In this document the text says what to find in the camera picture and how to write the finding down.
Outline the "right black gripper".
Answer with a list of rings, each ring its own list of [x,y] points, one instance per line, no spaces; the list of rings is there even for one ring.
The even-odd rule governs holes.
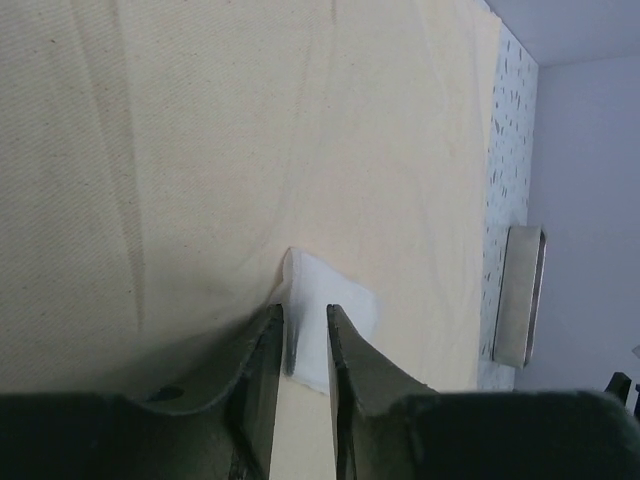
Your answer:
[[[624,372],[616,371],[609,380],[605,392],[616,398],[623,406],[627,405],[633,381]]]

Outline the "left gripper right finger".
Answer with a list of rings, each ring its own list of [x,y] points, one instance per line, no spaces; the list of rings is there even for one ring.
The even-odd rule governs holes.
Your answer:
[[[639,423],[597,391],[439,393],[327,308],[339,479],[636,479]]]

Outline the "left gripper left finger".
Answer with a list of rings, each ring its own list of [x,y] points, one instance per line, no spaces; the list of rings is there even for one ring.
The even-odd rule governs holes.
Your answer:
[[[279,305],[144,401],[1,397],[4,479],[266,479],[283,349]]]

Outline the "stainless steel tray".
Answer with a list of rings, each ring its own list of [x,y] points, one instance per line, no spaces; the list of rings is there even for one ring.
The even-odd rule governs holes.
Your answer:
[[[509,228],[492,359],[515,369],[532,356],[546,257],[540,226]]]

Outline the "white gauze pad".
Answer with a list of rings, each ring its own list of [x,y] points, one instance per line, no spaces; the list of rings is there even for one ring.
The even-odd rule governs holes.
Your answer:
[[[366,340],[379,321],[373,292],[298,248],[285,254],[282,282],[271,302],[280,304],[284,313],[285,375],[324,395],[330,393],[327,307],[342,307]]]

